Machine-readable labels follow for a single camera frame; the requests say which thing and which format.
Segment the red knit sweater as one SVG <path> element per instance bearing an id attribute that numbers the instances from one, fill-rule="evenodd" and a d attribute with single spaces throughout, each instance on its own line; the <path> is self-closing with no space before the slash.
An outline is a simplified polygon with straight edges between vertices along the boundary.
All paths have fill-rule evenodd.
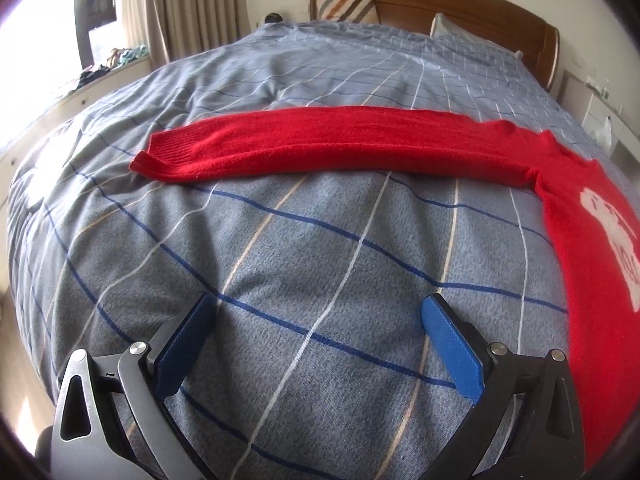
<path id="1" fill-rule="evenodd" d="M 154 133 L 130 167 L 169 183 L 388 170 L 528 188 L 563 275 L 588 465 L 638 405 L 639 216 L 598 162 L 549 131 L 436 110 L 290 107 Z"/>

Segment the clothes pile on sill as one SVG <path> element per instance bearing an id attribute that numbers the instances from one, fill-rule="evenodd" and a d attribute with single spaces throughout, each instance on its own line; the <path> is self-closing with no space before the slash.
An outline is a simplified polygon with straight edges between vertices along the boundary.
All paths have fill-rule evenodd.
<path id="1" fill-rule="evenodd" d="M 145 46 L 114 48 L 100 65 L 80 73 L 77 90 L 89 87 L 106 93 L 125 87 L 152 72 L 149 49 Z"/>

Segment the blue plaid duvet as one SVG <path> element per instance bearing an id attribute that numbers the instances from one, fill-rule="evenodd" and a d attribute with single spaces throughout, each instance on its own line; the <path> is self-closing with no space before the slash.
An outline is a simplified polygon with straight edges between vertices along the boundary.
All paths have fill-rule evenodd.
<path id="1" fill-rule="evenodd" d="M 634 186 L 524 64 L 457 36 L 274 24 L 56 128 L 9 188 L 11 289 L 58 402 L 72 352 L 124 352 L 203 294 L 212 331 L 165 406 L 219 479 L 416 479 L 472 403 L 422 325 L 439 294 L 489 342 L 564 352 L 568 305 L 528 188 L 388 170 L 157 181 L 152 134 L 290 107 L 436 110 L 549 131 Z"/>

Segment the white plastic bag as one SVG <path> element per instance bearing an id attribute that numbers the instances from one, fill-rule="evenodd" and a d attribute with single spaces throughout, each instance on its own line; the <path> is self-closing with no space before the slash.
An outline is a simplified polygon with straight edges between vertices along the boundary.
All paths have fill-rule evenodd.
<path id="1" fill-rule="evenodd" d="M 615 136 L 612 129 L 612 120 L 610 116 L 604 118 L 604 122 L 599 128 L 594 130 L 596 142 L 600 149 L 610 156 L 615 148 Z"/>

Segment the white desk unit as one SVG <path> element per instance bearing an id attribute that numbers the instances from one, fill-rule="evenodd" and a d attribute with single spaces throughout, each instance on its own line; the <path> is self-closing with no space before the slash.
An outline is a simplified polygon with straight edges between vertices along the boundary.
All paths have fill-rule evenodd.
<path id="1" fill-rule="evenodd" d="M 614 108 L 608 105 L 596 90 L 593 90 L 568 70 L 564 70 L 558 100 L 564 110 L 575 118 L 594 142 L 596 142 L 594 130 L 603 124 L 606 116 L 610 116 L 615 136 L 615 148 L 608 157 L 627 155 L 635 162 L 639 161 L 638 136 L 632 132 Z"/>

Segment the white pillow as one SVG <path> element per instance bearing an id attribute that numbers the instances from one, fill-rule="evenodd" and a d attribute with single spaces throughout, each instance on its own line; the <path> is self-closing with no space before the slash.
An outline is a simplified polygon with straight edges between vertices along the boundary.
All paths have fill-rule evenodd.
<path id="1" fill-rule="evenodd" d="M 430 36 L 432 38 L 439 38 L 449 35 L 460 37 L 466 41 L 472 42 L 473 44 L 482 44 L 485 47 L 493 47 L 504 53 L 509 53 L 512 58 L 517 58 L 518 60 L 522 60 L 524 58 L 524 53 L 521 50 L 511 51 L 500 46 L 500 44 L 496 44 L 495 42 L 481 36 L 474 35 L 472 32 L 469 32 L 465 28 L 451 21 L 445 14 L 436 13 L 431 24 Z"/>

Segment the beige curtain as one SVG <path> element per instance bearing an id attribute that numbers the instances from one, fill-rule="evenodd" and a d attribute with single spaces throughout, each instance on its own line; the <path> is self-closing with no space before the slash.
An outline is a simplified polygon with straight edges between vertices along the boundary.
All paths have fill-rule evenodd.
<path id="1" fill-rule="evenodd" d="M 127 44 L 145 46 L 156 70 L 250 33 L 246 0 L 115 0 Z"/>

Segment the small black round clock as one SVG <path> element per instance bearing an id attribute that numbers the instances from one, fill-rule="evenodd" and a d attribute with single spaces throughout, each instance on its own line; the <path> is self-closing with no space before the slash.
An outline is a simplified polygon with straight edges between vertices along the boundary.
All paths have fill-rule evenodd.
<path id="1" fill-rule="evenodd" d="M 278 23 L 282 23 L 283 21 L 284 21 L 283 16 L 276 12 L 267 14 L 264 19 L 264 22 L 266 24 L 278 24 Z"/>

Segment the wooden headboard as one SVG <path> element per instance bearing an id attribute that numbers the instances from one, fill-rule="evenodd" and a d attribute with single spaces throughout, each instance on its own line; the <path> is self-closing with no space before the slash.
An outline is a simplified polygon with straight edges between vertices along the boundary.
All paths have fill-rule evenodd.
<path id="1" fill-rule="evenodd" d="M 317 0 L 309 17 L 318 18 Z M 436 14 L 501 47 L 523 53 L 523 63 L 544 90 L 558 68 L 560 33 L 539 16 L 508 0 L 374 0 L 383 25 L 428 34 Z"/>

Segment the striped cushion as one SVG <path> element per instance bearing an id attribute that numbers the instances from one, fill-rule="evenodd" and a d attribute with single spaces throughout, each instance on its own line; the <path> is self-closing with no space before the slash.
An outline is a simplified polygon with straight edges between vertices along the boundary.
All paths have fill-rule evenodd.
<path id="1" fill-rule="evenodd" d="M 374 0 L 316 0 L 318 20 L 378 24 L 378 10 Z"/>

